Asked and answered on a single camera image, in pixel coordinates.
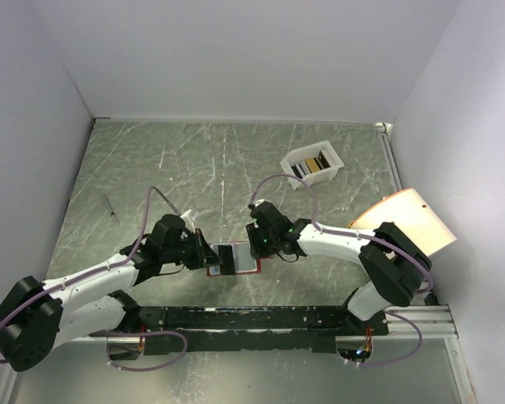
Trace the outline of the black credit card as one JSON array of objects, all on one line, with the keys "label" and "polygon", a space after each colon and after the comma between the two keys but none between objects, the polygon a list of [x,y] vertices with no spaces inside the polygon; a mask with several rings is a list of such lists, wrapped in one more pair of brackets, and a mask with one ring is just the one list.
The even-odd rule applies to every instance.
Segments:
[{"label": "black credit card", "polygon": [[235,269],[237,273],[253,272],[256,268],[256,260],[251,254],[248,242],[241,242],[235,245]]},{"label": "black credit card", "polygon": [[221,275],[234,275],[235,274],[235,260],[233,254],[233,247],[231,244],[221,244],[218,247],[220,257],[220,272]]}]

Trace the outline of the red leather card holder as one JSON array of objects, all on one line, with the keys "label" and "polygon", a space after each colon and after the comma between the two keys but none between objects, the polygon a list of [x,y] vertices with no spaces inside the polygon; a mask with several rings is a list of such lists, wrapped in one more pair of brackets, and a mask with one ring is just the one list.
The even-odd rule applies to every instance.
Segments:
[{"label": "red leather card holder", "polygon": [[261,263],[247,241],[211,244],[220,262],[207,268],[208,277],[259,274]]}]

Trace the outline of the white plastic card tray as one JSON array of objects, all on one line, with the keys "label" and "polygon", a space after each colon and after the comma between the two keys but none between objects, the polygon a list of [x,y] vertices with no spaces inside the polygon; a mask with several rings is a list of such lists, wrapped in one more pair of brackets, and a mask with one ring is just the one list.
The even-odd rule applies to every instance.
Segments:
[{"label": "white plastic card tray", "polygon": [[329,141],[320,141],[289,151],[280,166],[284,173],[313,185],[333,180],[344,163]]}]

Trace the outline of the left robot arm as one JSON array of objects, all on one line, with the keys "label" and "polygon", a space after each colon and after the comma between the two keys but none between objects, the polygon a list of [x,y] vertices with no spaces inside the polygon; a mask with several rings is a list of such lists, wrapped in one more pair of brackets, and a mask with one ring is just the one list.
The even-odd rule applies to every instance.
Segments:
[{"label": "left robot arm", "polygon": [[130,288],[161,276],[166,264],[196,270],[219,262],[199,228],[167,214],[98,265],[45,281],[25,277],[0,304],[0,364],[22,372],[73,339],[138,332],[141,308]]}]

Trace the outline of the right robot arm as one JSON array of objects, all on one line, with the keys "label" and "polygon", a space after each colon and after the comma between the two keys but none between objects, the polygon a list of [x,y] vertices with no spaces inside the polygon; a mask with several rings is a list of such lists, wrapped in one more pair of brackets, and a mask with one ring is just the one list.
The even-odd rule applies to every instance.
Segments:
[{"label": "right robot arm", "polygon": [[422,284],[431,283],[429,257],[392,222],[360,231],[310,219],[291,221],[267,200],[248,208],[252,222],[246,230],[255,258],[326,256],[364,270],[369,282],[350,294],[340,315],[341,327],[349,334],[361,333],[370,318],[390,306],[409,306]]}]

